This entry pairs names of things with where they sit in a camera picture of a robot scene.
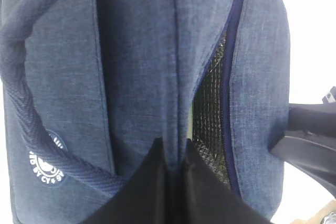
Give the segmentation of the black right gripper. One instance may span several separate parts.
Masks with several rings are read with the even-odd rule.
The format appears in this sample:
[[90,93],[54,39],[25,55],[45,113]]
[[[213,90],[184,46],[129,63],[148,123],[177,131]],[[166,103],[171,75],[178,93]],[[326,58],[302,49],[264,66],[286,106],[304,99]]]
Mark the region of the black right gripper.
[[335,103],[292,103],[287,128],[270,153],[335,196]]

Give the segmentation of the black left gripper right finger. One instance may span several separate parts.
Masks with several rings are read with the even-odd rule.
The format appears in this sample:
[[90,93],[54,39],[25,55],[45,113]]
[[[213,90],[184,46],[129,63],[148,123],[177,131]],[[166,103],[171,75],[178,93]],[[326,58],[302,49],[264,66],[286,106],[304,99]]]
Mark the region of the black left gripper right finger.
[[182,168],[182,223],[270,223],[216,177],[191,140]]

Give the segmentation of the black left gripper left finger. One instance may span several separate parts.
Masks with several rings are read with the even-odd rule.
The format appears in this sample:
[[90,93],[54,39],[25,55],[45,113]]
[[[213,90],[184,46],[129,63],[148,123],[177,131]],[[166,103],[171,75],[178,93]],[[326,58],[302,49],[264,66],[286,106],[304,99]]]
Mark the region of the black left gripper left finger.
[[126,185],[84,223],[167,223],[166,167],[163,141],[154,140]]

